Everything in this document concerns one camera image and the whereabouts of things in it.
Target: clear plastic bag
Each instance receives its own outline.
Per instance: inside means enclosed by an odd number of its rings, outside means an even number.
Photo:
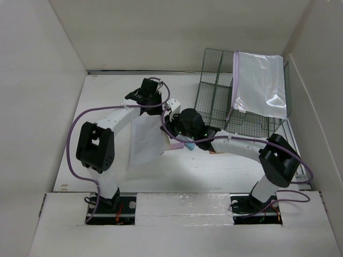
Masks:
[[[287,119],[284,59],[234,53],[231,107],[265,117]]]

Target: white wall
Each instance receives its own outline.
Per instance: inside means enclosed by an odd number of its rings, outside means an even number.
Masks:
[[[302,157],[315,172],[343,251],[343,1],[314,0],[290,50],[290,116]]]
[[[1,256],[28,256],[85,75],[48,0],[0,1]]]
[[[201,70],[206,47],[281,54],[308,0],[50,0],[88,70]]]

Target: wire basket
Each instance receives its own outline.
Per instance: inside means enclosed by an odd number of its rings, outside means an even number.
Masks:
[[[207,125],[230,133],[256,138],[270,137],[284,119],[264,117],[252,112],[232,110],[234,52],[205,49],[202,74],[195,109]],[[284,61],[287,116],[290,114],[290,85],[288,62]]]

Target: transparent plastic sheet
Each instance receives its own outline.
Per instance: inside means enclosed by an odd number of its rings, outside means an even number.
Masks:
[[[234,53],[231,108],[287,119],[284,59]]]

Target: wire mesh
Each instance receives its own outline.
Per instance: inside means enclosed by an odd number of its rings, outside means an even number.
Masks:
[[[216,49],[205,49],[202,74],[195,109],[207,125],[230,133],[250,137],[270,137],[282,124],[283,119],[264,117],[252,112],[232,110],[234,53]],[[290,85],[288,62],[284,62],[287,115],[290,114]]]

